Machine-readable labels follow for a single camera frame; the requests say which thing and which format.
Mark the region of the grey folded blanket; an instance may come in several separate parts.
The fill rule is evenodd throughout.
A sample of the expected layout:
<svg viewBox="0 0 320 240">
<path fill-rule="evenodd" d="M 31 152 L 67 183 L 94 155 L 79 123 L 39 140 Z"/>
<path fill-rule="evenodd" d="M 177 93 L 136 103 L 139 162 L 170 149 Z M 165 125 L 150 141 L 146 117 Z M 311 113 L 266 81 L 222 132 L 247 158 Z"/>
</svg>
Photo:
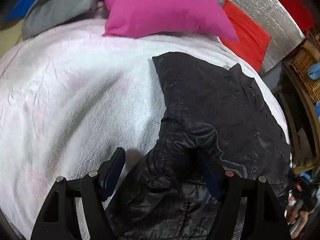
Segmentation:
<svg viewBox="0 0 320 240">
<path fill-rule="evenodd" d="M 22 25 L 22 38 L 27 40 L 55 26 L 95 12 L 99 0 L 35 0 Z"/>
</svg>

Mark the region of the silver foil headboard cushion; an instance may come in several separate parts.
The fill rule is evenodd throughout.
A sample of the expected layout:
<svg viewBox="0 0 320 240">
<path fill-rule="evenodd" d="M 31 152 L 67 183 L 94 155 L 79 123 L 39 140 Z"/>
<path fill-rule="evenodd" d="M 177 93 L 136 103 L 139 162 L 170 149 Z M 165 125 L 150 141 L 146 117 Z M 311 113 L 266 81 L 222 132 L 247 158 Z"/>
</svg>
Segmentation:
<svg viewBox="0 0 320 240">
<path fill-rule="evenodd" d="M 217 0 L 223 5 L 226 0 Z M 229 0 L 271 36 L 261 73 L 265 74 L 305 39 L 297 23 L 278 0 Z"/>
</svg>

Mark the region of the blue cloth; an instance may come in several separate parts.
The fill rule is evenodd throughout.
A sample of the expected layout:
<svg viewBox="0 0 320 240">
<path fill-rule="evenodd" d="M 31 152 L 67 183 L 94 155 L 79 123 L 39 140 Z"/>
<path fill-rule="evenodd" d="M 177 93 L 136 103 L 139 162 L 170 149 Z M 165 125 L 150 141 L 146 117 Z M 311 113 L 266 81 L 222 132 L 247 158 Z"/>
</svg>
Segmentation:
<svg viewBox="0 0 320 240">
<path fill-rule="evenodd" d="M 4 18 L 4 21 L 24 18 L 34 2 L 35 0 L 19 0 Z"/>
</svg>

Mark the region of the red pillow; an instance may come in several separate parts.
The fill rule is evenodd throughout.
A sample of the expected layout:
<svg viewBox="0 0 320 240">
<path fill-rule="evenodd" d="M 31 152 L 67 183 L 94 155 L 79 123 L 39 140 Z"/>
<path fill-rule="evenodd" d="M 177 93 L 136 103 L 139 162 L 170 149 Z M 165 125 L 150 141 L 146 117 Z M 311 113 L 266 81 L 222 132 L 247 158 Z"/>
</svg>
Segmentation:
<svg viewBox="0 0 320 240">
<path fill-rule="evenodd" d="M 271 36 L 231 1 L 226 0 L 222 8 L 239 38 L 239 42 L 221 38 L 222 44 L 250 64 L 256 72 L 259 72 L 262 68 Z"/>
</svg>

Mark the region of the magenta pillow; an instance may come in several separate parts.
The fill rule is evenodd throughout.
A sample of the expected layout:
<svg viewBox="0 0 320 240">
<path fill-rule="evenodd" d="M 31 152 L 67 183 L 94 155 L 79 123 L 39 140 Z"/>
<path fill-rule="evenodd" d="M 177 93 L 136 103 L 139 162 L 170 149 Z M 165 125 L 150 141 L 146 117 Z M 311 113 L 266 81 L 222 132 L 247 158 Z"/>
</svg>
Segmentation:
<svg viewBox="0 0 320 240">
<path fill-rule="evenodd" d="M 193 32 L 239 40 L 216 0 L 104 1 L 110 12 L 104 36 L 141 38 L 162 32 Z"/>
</svg>

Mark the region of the red fabric behind headboard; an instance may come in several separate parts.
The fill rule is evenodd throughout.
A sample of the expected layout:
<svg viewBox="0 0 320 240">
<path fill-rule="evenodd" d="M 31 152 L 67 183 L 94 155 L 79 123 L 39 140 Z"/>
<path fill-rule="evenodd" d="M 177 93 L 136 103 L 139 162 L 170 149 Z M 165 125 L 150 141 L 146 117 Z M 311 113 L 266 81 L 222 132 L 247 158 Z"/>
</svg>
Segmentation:
<svg viewBox="0 0 320 240">
<path fill-rule="evenodd" d="M 302 32 L 315 26 L 315 19 L 302 0 L 278 0 L 297 23 Z"/>
</svg>

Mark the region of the wooden shelf unit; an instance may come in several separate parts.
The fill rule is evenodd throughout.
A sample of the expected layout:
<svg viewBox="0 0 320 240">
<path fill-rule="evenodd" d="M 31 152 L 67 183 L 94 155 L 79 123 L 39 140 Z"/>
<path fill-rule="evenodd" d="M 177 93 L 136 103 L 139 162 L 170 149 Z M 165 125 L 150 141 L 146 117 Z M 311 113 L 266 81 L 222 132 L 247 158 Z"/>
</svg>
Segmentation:
<svg viewBox="0 0 320 240">
<path fill-rule="evenodd" d="M 319 62 L 319 51 L 308 41 L 305 47 Z M 302 81 L 290 67 L 293 58 L 287 58 L 281 64 L 280 80 L 273 94 L 285 114 L 291 143 L 292 166 L 295 174 L 319 172 L 319 120 L 316 106 Z"/>
</svg>

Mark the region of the light blue stuffed toy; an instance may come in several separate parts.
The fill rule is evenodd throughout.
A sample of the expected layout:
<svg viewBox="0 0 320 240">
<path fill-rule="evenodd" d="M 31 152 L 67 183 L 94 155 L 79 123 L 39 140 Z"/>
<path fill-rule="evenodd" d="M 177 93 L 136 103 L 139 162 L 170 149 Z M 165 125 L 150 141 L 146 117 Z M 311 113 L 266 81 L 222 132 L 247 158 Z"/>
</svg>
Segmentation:
<svg viewBox="0 0 320 240">
<path fill-rule="evenodd" d="M 308 69 L 308 76 L 312 80 L 317 80 L 320 78 L 320 63 L 319 62 L 310 66 L 310 68 Z"/>
</svg>

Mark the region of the wicker basket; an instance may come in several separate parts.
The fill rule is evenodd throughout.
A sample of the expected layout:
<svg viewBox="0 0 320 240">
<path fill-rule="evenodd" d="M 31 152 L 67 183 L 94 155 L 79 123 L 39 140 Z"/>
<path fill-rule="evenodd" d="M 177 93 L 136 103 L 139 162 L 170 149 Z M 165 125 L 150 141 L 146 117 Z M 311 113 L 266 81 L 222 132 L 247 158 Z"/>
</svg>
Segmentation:
<svg viewBox="0 0 320 240">
<path fill-rule="evenodd" d="M 316 64 L 317 62 L 318 61 L 310 53 L 310 51 L 305 47 L 302 47 L 290 63 L 290 67 L 294 69 L 300 81 L 302 81 L 314 106 L 319 101 L 320 82 L 319 79 L 311 79 L 308 75 L 308 70 L 312 65 Z"/>
</svg>

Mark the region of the black quilted jacket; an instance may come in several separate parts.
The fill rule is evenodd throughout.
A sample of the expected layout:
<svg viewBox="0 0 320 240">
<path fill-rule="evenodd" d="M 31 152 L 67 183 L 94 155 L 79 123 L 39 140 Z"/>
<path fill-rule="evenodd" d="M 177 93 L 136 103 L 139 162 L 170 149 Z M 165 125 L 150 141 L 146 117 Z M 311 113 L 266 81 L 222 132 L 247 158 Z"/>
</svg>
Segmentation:
<svg viewBox="0 0 320 240">
<path fill-rule="evenodd" d="M 185 53 L 153 57 L 166 110 L 154 148 L 129 172 L 106 213 L 116 239 L 207 239 L 218 202 L 209 155 L 241 178 L 265 177 L 278 198 L 290 147 L 255 79 Z"/>
</svg>

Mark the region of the white fleece bed blanket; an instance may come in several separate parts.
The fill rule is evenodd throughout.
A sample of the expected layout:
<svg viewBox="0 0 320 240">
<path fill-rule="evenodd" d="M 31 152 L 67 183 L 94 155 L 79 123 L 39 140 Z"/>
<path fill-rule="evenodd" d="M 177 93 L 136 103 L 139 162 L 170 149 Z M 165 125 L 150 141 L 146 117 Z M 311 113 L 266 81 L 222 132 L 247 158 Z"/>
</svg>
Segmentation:
<svg viewBox="0 0 320 240">
<path fill-rule="evenodd" d="M 1 211 L 29 239 L 57 176 L 78 178 L 116 148 L 122 176 L 153 148 L 165 111 L 154 56 L 183 52 L 216 66 L 239 63 L 284 132 L 284 113 L 258 73 L 215 36 L 104 37 L 104 20 L 62 25 L 1 58 Z"/>
</svg>

